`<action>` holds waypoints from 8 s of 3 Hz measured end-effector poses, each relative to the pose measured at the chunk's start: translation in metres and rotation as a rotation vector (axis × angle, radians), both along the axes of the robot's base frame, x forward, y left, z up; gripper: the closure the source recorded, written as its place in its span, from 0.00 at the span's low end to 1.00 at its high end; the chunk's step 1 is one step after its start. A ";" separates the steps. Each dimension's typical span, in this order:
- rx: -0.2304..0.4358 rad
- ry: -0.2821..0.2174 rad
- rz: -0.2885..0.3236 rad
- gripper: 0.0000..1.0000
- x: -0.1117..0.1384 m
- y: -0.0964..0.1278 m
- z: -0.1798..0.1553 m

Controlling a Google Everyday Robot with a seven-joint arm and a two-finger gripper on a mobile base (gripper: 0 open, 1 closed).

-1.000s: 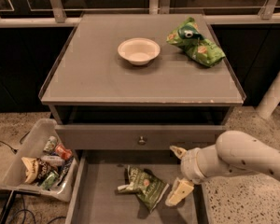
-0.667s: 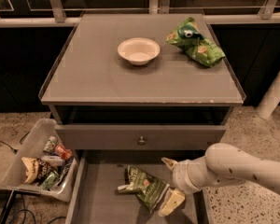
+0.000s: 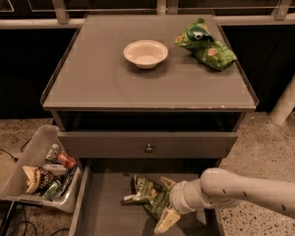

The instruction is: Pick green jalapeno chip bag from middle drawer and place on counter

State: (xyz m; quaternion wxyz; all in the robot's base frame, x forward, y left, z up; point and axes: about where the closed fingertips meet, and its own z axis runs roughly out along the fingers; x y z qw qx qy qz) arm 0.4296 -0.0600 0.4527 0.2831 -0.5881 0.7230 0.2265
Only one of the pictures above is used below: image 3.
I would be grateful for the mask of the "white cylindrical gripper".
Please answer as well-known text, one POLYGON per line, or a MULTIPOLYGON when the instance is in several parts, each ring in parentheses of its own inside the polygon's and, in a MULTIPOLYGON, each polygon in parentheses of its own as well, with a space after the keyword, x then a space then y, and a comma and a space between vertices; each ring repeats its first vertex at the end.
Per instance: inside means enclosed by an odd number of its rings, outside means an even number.
POLYGON ((191 213, 206 207, 200 179, 176 183, 172 179, 161 177, 160 181, 167 190, 171 189, 169 202, 173 208, 166 207, 163 210, 155 225, 155 234, 166 232, 180 219, 181 214, 191 213))

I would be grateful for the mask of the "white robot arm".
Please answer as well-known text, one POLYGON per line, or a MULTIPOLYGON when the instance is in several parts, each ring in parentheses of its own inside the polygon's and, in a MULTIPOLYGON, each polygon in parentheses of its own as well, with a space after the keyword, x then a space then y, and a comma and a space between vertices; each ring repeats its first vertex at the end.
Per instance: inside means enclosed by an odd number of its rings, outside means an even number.
POLYGON ((199 179, 172 182, 154 231, 217 209, 225 236, 295 236, 295 74, 268 115, 240 130, 240 147, 199 179))

